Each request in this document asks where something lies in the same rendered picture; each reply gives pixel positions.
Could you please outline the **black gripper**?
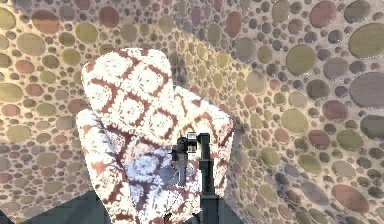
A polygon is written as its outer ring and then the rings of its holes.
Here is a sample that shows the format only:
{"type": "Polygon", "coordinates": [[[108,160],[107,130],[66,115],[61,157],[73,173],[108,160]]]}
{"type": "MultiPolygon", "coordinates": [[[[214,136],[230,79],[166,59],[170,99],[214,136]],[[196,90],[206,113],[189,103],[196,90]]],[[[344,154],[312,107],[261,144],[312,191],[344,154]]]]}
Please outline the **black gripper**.
{"type": "Polygon", "coordinates": [[[172,160],[178,162],[179,165],[179,186],[186,185],[186,165],[188,161],[188,139],[180,137],[177,139],[177,144],[172,146],[172,160]]]}

